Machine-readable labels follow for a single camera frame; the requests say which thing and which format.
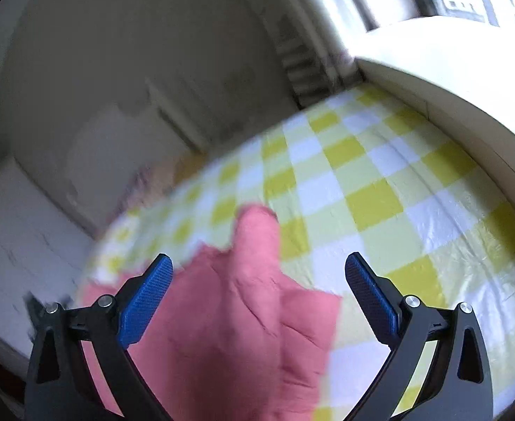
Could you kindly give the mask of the colourful patterned pillow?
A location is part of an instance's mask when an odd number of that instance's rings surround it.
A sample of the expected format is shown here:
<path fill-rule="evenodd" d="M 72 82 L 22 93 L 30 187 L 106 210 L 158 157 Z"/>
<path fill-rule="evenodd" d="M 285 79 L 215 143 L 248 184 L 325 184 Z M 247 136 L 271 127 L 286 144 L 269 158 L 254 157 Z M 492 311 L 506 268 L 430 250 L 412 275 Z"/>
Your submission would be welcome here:
<path fill-rule="evenodd" d="M 204 156 L 186 155 L 142 166 L 125 189 L 119 202 L 121 210 L 148 207 L 167 198 L 174 188 L 196 174 L 204 162 Z"/>

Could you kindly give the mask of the striped grey curtain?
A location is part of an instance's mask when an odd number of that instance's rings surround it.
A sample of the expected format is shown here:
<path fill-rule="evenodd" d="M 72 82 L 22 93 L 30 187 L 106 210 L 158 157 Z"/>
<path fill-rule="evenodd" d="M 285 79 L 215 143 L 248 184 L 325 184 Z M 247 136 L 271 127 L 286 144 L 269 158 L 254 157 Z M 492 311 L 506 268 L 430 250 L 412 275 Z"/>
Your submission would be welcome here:
<path fill-rule="evenodd" d="M 299 108 L 361 80 L 355 48 L 368 32 L 357 0 L 247 0 L 272 40 Z"/>

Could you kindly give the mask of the pink quilted down jacket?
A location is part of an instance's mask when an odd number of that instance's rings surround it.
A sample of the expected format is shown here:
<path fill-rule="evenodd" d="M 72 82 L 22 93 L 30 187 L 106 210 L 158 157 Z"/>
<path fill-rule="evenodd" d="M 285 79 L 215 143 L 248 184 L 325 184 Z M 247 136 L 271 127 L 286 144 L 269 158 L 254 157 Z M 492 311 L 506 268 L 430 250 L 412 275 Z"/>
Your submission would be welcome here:
<path fill-rule="evenodd" d="M 276 214 L 241 207 L 232 244 L 199 247 L 129 353 L 175 420 L 309 420 L 341 297 L 280 268 Z"/>

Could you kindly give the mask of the yellow white checkered bedsheet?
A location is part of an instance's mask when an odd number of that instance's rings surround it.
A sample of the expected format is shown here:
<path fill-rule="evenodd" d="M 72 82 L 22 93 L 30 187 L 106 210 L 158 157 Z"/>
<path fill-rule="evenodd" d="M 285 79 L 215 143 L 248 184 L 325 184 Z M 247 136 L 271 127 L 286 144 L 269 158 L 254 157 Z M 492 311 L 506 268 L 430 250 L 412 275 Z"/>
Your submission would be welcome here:
<path fill-rule="evenodd" d="M 343 418 L 389 353 L 346 283 L 352 252 L 431 306 L 473 306 L 494 413 L 514 403 L 515 209 L 461 146 L 371 86 L 295 114 L 167 198 L 123 211 L 97 244 L 80 302 L 116 292 L 160 253 L 180 270 L 202 245 L 228 249 L 239 209 L 253 203 L 276 214 L 283 274 L 341 297 L 309 420 Z"/>

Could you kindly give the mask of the white window sill ledge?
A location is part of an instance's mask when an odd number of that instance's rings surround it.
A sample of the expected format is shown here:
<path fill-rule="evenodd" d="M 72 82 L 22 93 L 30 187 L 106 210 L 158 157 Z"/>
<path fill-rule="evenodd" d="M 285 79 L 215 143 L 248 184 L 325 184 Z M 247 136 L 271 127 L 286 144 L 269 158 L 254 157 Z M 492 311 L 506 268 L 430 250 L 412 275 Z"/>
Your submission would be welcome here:
<path fill-rule="evenodd" d="M 378 28 L 354 51 L 363 71 L 424 101 L 515 204 L 515 35 L 434 16 Z"/>

